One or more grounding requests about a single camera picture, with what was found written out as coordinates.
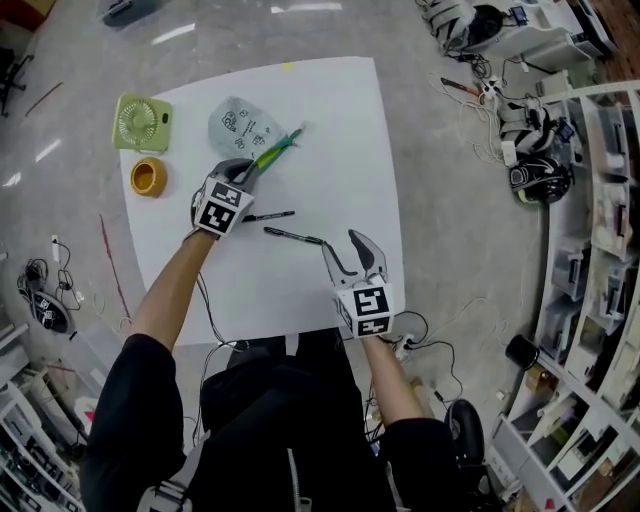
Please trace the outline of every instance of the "black marker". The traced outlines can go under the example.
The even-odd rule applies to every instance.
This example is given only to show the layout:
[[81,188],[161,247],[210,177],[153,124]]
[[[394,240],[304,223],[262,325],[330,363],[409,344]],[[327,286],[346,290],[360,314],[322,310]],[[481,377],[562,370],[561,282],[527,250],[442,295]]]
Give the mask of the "black marker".
[[280,213],[272,213],[270,215],[245,215],[242,222],[255,222],[256,220],[269,220],[269,219],[279,219],[281,217],[289,217],[291,215],[295,215],[296,212],[280,212]]
[[264,228],[265,233],[269,233],[274,236],[283,236],[285,238],[291,238],[292,240],[298,240],[299,242],[307,242],[308,244],[314,245],[322,245],[324,240],[320,240],[314,236],[302,236],[296,235],[295,233],[289,233],[288,231],[282,231],[281,229],[276,228]]

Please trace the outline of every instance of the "green desk fan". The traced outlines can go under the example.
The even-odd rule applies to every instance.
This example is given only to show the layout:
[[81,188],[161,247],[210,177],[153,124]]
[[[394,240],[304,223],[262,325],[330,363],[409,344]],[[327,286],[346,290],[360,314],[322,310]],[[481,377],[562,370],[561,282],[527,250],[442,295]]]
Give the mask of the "green desk fan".
[[172,107],[166,101],[125,93],[118,99],[111,140],[116,149],[163,153],[169,147]]

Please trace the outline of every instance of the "gray concrete floor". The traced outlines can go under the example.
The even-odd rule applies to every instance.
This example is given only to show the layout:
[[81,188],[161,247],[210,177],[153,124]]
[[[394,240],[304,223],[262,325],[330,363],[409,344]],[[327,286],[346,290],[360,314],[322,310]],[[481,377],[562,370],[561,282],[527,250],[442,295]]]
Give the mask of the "gray concrete floor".
[[[58,0],[34,41],[36,58],[23,78],[27,90],[14,95],[10,117],[0,120],[0,251],[10,253],[1,264],[1,291],[7,312],[14,323],[31,324],[24,343],[34,361],[59,356],[67,340],[31,319],[15,286],[28,258],[45,257],[54,268],[50,240],[57,234],[72,250],[69,270],[85,297],[81,311],[73,313],[77,327],[100,321],[91,304],[96,292],[105,298],[104,318],[117,324],[124,311],[99,215],[132,312],[142,299],[145,290],[127,221],[118,153],[110,143],[116,99],[122,92],[154,95],[266,64],[373,57],[398,187],[407,307],[424,314],[434,332],[476,297],[496,305],[474,302],[432,338],[455,346],[455,373],[488,434],[504,406],[496,392],[510,390],[516,375],[496,330],[508,322],[503,343],[526,330],[536,302],[538,213],[514,200],[503,167],[481,162],[458,137],[458,105],[429,86],[428,72],[470,84],[470,70],[439,55],[413,1],[344,0],[325,5],[339,10],[278,12],[300,3],[172,0],[154,14],[114,29],[96,19],[96,2]],[[192,23],[195,30],[151,44]],[[510,86],[528,82],[519,73],[509,70]],[[25,118],[26,110],[60,81],[64,85]],[[475,139],[485,133],[470,112],[464,128]],[[51,147],[43,157],[43,150]],[[52,275],[50,286],[55,283]],[[420,335],[419,323],[403,322]],[[346,345],[366,395],[369,375],[362,348],[357,341]],[[175,351],[185,414],[196,415],[202,362],[210,348]],[[224,367],[225,350],[216,354],[209,373]],[[451,398],[458,387],[450,366],[450,350],[436,345],[412,354],[407,371]],[[442,405],[436,402],[433,408],[443,415]]]

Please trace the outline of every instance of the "person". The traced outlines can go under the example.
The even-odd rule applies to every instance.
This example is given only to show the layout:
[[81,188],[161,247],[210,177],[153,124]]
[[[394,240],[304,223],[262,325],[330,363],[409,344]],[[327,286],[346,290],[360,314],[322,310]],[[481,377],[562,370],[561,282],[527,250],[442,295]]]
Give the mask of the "person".
[[[198,272],[214,243],[224,243],[216,240],[204,230],[189,236],[133,319],[80,465],[88,512],[137,510],[147,488],[185,464],[171,352]],[[389,344],[361,342],[385,426],[379,456],[337,329],[301,334],[295,356],[284,338],[239,342],[227,369],[201,388],[208,438],[186,490],[194,511],[396,510],[388,467],[405,508],[457,509],[449,429],[426,417]]]

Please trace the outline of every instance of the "table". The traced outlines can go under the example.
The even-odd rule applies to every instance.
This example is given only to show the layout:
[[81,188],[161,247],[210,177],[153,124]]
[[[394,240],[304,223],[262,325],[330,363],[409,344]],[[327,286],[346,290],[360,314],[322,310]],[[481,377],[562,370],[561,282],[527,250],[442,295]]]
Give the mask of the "table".
[[[191,229],[193,192],[222,160],[208,140],[209,114],[228,96],[245,98],[289,133],[290,148],[260,177],[250,213],[291,217],[238,225],[217,242],[202,275],[216,326],[227,340],[308,332],[343,324],[319,246],[267,235],[273,226],[327,240],[348,270],[362,272],[348,229],[385,252],[396,311],[404,309],[404,271],[391,148],[373,59],[344,57],[248,69],[157,96],[173,104],[169,181],[157,199],[136,195],[130,172],[143,155],[120,151],[124,194],[147,289]],[[215,341],[196,287],[179,345]]]

